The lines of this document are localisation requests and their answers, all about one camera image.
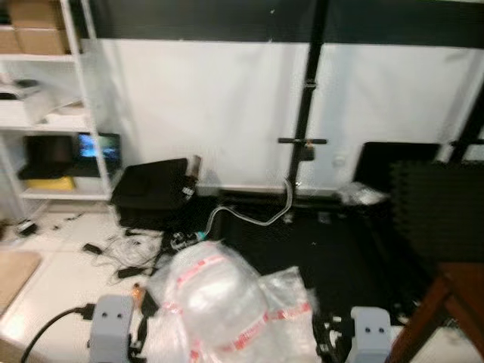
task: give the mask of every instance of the floor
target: floor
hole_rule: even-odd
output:
[[[41,227],[38,235],[12,247],[15,250],[38,251],[43,258],[36,273],[0,320],[0,335],[23,345],[59,312],[96,302],[104,294],[129,294],[134,283],[145,281],[143,277],[134,277],[111,285],[113,267],[94,267],[92,257],[80,252],[86,243],[103,246],[108,237],[119,233],[106,209],[86,213],[73,221],[65,219],[76,216],[78,212],[60,210],[50,209],[43,214],[37,220]],[[87,363],[89,329],[90,323],[78,316],[65,317],[38,341],[36,351],[47,361]],[[399,328],[395,327],[393,338],[398,332]],[[414,360],[414,363],[431,362],[482,361],[472,345],[456,331],[441,329]]]

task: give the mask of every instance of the yellow box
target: yellow box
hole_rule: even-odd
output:
[[[76,188],[70,176],[59,179],[28,179],[25,181],[28,188],[48,189],[50,191],[71,191]]]

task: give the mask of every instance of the cable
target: cable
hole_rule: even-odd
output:
[[[282,217],[293,205],[293,189],[291,188],[290,183],[287,179],[284,180],[284,183],[286,185],[286,191],[287,191],[286,206],[279,213],[277,213],[275,216],[270,218],[267,222],[262,222],[262,221],[258,221],[257,219],[247,217],[243,214],[235,212],[233,209],[228,208],[226,206],[219,206],[210,213],[209,220],[206,224],[205,235],[208,235],[208,233],[210,233],[210,231],[212,230],[213,220],[216,214],[222,210],[226,210],[227,212],[230,212],[234,216],[238,217],[239,219],[242,219],[249,223],[253,223],[254,225],[261,225],[262,227],[267,227],[268,225],[271,225],[272,223],[277,221],[280,217]]]
[[[83,307],[77,307],[77,308],[73,308],[73,309],[66,310],[65,312],[62,312],[59,315],[53,317],[33,337],[32,341],[30,342],[30,344],[26,347],[25,351],[23,352],[22,359],[20,360],[20,363],[26,363],[27,362],[27,358],[29,358],[29,354],[32,351],[33,346],[37,343],[37,340],[39,340],[39,338],[43,335],[43,333],[45,333],[45,331],[47,329],[49,329],[50,326],[53,325],[53,323],[55,323],[59,319],[63,318],[64,316],[69,315],[69,314],[72,314],[74,312],[76,314],[82,315],[82,317],[84,318],[84,320],[91,320],[92,319],[92,316],[94,314],[94,308],[95,308],[95,304],[87,304],[86,306],[83,306]]]

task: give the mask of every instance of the shelf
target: shelf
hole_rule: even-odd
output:
[[[50,191],[48,189],[29,188],[20,194],[23,199],[55,199],[55,200],[109,200],[109,195],[89,193],[85,191]]]
[[[74,56],[65,55],[37,55],[37,54],[0,54],[0,61],[24,62],[74,62]]]
[[[89,128],[80,127],[66,127],[66,126],[56,126],[48,125],[45,123],[38,123],[33,126],[27,127],[15,127],[15,126],[0,126],[0,131],[25,131],[25,132],[91,132]]]

